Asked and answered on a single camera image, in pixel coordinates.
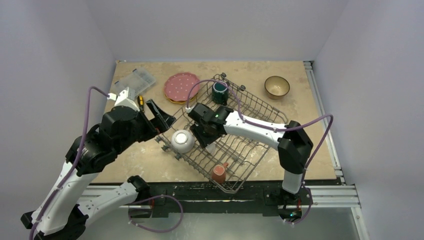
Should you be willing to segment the white ceramic bowl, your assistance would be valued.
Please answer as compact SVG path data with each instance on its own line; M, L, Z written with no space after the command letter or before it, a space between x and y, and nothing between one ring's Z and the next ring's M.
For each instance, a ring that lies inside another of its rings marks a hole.
M195 145L193 134L187 130L177 130L171 136L171 145L181 154L188 153Z

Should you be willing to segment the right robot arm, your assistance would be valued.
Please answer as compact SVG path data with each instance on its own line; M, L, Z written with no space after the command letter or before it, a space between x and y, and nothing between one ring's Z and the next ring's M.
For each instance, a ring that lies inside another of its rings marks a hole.
M289 124L248 117L227 106L211 109L203 103L186 108L193 120L192 134L204 149L221 137L231 135L253 140L275 149L284 178L280 196L288 204L300 198L304 169L313 148L312 140L296 121Z

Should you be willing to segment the dark green mug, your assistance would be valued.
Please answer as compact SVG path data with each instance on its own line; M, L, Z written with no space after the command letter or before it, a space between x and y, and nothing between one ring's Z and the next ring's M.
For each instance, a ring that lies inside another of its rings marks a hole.
M212 86L212 100L215 104L226 106L229 99L228 85L217 81Z

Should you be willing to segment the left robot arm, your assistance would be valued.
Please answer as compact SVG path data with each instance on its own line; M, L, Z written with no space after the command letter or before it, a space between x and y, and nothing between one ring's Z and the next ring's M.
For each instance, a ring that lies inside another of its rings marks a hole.
M150 198L150 186L140 176L131 176L114 191L79 202L87 186L104 168L134 143L165 133L176 118L162 111L153 100L146 105L148 119L138 105L121 103L102 116L100 123L85 128L65 156L61 173L39 208L26 212L21 222L31 240L75 240L99 217L125 204L142 205Z

